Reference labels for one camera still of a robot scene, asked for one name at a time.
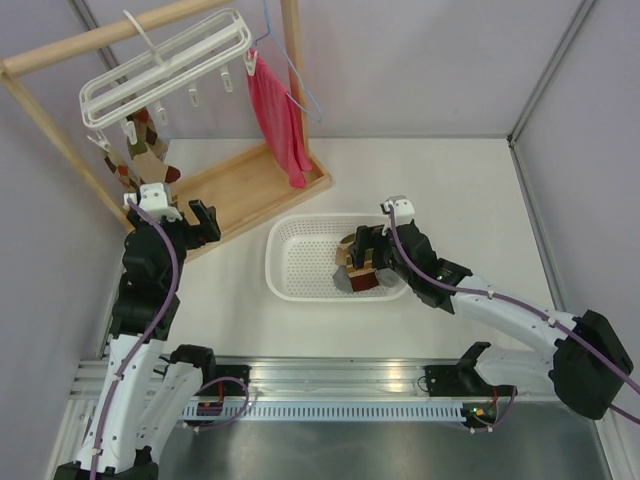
wooden rack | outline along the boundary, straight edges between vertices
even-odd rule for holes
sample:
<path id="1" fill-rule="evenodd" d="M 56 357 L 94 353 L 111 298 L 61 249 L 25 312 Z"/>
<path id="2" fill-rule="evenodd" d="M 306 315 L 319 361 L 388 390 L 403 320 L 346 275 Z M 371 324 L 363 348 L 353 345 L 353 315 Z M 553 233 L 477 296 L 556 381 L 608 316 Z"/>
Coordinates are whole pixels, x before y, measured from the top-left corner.
<path id="1" fill-rule="evenodd" d="M 152 30 L 229 2 L 181 0 L 142 13 L 136 20 L 143 29 Z M 298 0 L 281 0 L 280 5 L 287 53 L 298 72 L 302 73 Z M 129 231 L 132 226 L 126 218 L 125 208 L 111 197 L 73 142 L 18 77 L 136 35 L 138 31 L 133 24 L 123 19 L 13 57 L 0 58 L 0 82 Z M 300 105 L 306 105 L 304 91 L 291 68 L 289 84 L 292 96 Z M 263 144 L 176 183 L 173 193 L 188 220 L 197 221 L 186 208 L 188 200 L 199 198 L 205 205 L 215 206 L 222 241 L 226 241 L 329 188 L 329 172 L 309 151 L 307 116 L 302 110 L 297 110 L 297 114 L 304 145 L 313 164 L 313 170 L 305 174 L 308 182 L 305 188 L 289 186 L 287 176 L 280 170 L 269 147 Z M 193 252 L 190 258 L 218 244 L 209 244 Z"/>

gray object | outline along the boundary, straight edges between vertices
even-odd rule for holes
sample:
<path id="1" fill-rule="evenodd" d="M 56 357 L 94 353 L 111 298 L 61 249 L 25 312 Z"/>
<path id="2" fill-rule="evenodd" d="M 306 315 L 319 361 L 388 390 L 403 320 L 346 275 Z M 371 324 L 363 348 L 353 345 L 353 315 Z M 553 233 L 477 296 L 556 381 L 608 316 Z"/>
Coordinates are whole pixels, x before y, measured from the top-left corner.
<path id="1" fill-rule="evenodd" d="M 345 293 L 353 293 L 353 287 L 351 286 L 351 280 L 347 273 L 347 267 L 340 265 L 336 273 L 333 274 L 333 283 L 338 290 Z"/>
<path id="2" fill-rule="evenodd" d="M 398 274 L 389 268 L 376 270 L 376 278 L 378 279 L 378 283 L 386 288 L 393 288 L 400 283 Z"/>
<path id="3" fill-rule="evenodd" d="M 160 480 L 610 480 L 594 423 L 556 405 L 516 403 L 495 432 L 442 423 L 238 422 L 177 428 Z"/>

white table surface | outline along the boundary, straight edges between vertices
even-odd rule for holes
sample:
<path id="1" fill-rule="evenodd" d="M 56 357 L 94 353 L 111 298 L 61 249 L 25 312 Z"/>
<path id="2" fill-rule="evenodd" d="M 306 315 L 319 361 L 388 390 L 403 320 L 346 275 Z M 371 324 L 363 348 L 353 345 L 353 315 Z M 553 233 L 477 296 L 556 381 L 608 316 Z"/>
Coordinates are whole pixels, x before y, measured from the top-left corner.
<path id="1" fill-rule="evenodd" d="M 167 162 L 187 175 L 255 143 L 173 140 Z M 378 213 L 387 197 L 406 195 L 439 256 L 552 305 L 506 141 L 314 139 L 311 148 L 334 184 L 282 216 Z M 480 323 L 431 309 L 411 292 L 371 304 L 277 298 L 265 281 L 264 257 L 269 230 L 282 216 L 186 264 L 167 352 L 191 343 L 217 355 L 454 358 L 475 341 L 522 347 Z"/>

pink towel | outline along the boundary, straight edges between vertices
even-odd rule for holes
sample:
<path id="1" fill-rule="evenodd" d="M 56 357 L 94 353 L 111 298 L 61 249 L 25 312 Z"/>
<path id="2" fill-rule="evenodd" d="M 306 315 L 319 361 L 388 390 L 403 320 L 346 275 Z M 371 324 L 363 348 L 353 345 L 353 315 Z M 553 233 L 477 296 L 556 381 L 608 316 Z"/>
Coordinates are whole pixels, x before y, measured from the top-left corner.
<path id="1" fill-rule="evenodd" d="M 302 172 L 310 171 L 312 166 L 304 150 L 297 105 L 287 95 L 287 87 L 260 57 L 255 74 L 247 75 L 247 81 L 258 124 L 273 156 L 289 175 L 289 184 L 304 187 L 307 182 Z"/>

blue wire hanger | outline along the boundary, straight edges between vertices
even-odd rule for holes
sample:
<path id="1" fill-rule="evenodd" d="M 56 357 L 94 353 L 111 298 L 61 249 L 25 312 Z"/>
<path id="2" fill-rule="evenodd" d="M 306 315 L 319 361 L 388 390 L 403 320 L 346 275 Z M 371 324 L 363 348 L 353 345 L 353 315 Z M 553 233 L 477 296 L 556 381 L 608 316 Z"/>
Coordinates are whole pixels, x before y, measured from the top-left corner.
<path id="1" fill-rule="evenodd" d="M 322 109 L 320 108 L 320 105 L 318 105 L 318 102 L 316 101 L 316 98 L 313 96 L 313 94 L 309 90 L 307 90 L 306 87 L 304 86 L 304 82 L 302 81 L 302 77 L 300 76 L 300 73 L 298 72 L 298 70 L 296 70 L 296 67 L 293 65 L 293 62 L 289 58 L 289 55 L 287 55 L 287 49 L 284 48 L 284 45 L 282 45 L 278 36 L 273 32 L 273 28 L 271 26 L 271 18 L 269 17 L 269 7 L 267 6 L 267 0 L 262 0 L 262 4 L 264 6 L 264 19 L 267 22 L 267 33 L 258 37 L 255 41 L 255 45 L 257 46 L 260 40 L 267 38 L 269 35 L 271 35 L 273 40 L 276 42 L 276 45 L 278 45 L 278 47 L 282 51 L 282 54 L 287 58 L 287 63 L 289 63 L 289 66 L 295 72 L 296 77 L 298 77 L 298 81 L 300 82 L 302 91 L 307 94 L 307 96 L 311 99 L 313 104 L 316 106 L 316 110 L 318 110 L 318 114 L 316 115 L 315 113 L 311 113 L 305 107 L 300 105 L 298 101 L 295 98 L 293 98 L 291 93 L 287 92 L 287 96 L 291 99 L 293 103 L 295 103 L 298 106 L 300 110 L 305 112 L 307 115 L 309 115 L 309 117 L 311 117 L 316 122 L 320 123 L 322 122 Z"/>

